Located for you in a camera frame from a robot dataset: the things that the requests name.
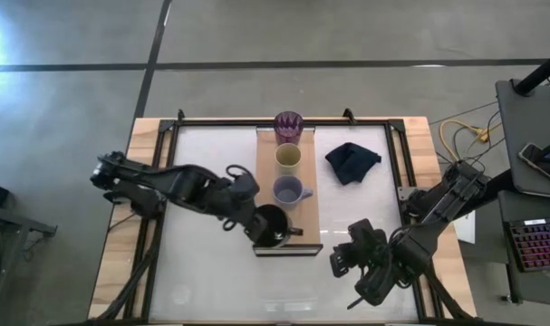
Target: cup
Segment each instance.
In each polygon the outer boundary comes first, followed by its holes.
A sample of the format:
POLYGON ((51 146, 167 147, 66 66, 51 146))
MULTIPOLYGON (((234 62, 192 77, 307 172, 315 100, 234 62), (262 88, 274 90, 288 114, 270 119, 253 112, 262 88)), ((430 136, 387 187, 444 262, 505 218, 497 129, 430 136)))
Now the cup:
POLYGON ((303 132, 303 117, 292 111, 281 112, 275 117, 276 142, 298 144, 303 132))
POLYGON ((275 151, 275 159, 282 175, 293 175, 301 162, 301 150, 291 143, 279 145, 275 151))
POLYGON ((292 208, 301 200, 313 195, 313 190, 304 188, 297 177, 282 176, 273 184, 273 195, 282 206, 292 208))
POLYGON ((259 246, 278 247, 284 245, 291 235, 303 235, 303 230, 293 227, 291 219, 278 206, 270 204, 259 206, 255 214, 266 221, 266 230, 256 240, 259 246))

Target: floor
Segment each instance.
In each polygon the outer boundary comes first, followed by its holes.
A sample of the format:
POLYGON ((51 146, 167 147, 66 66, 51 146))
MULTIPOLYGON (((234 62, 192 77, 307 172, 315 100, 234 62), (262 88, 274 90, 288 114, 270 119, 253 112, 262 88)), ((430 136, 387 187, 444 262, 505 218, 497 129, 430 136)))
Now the floor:
MULTIPOLYGON (((16 212, 59 226, 18 263, 0 324, 87 315, 111 213, 89 175, 97 155, 126 148, 135 117, 351 108, 437 121, 495 101, 495 81, 522 78, 549 56, 549 0, 0 0, 0 185, 15 194, 16 212), (345 60, 365 67, 152 70, 156 61, 345 60)), ((459 118, 484 127, 496 111, 459 118)), ((439 124, 431 127, 449 157, 439 124)), ((460 153, 471 140, 459 133, 460 153)), ((503 144, 481 161, 491 177, 506 169, 503 144)), ((466 267, 480 317, 550 325, 550 306, 498 301, 507 293, 500 265, 466 267)))

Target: wooden tray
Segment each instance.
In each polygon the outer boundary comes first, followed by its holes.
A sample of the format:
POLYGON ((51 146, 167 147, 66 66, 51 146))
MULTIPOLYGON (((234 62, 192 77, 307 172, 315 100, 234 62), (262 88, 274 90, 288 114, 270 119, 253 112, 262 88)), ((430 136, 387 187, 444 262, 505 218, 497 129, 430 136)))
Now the wooden tray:
MULTIPOLYGON (((256 204, 275 204, 273 184, 280 177, 275 160, 275 151, 278 147, 275 132, 260 130, 256 132, 256 182, 260 192, 255 197, 256 204)), ((319 200, 317 196, 316 159, 314 156, 314 131, 304 130, 299 141, 301 149, 301 163, 296 173, 304 187, 313 190, 313 196, 302 200, 292 210, 285 209, 293 221, 293 227, 303 229, 303 236, 291 236, 289 242, 278 248, 262 248, 254 246, 257 256, 280 255, 317 255, 323 248, 319 232, 319 200)))

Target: cloth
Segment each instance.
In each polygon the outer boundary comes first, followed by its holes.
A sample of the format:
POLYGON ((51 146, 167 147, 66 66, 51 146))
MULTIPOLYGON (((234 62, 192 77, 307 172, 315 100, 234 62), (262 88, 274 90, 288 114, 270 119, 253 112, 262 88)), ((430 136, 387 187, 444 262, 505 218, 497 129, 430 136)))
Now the cloth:
POLYGON ((331 163, 342 185, 353 181, 362 182, 367 171, 381 162, 381 156, 377 153, 351 142, 332 150, 325 159, 331 163))

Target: black mug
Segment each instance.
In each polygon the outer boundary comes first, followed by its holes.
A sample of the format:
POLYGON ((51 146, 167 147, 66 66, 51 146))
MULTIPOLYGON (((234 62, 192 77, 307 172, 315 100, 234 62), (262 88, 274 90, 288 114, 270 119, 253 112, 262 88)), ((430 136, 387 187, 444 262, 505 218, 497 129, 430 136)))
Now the black mug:
POLYGON ((293 227, 285 211, 275 205, 262 205, 255 214, 266 220, 266 230, 260 235, 256 244, 262 247, 284 245, 291 235, 303 235, 303 229, 293 227))

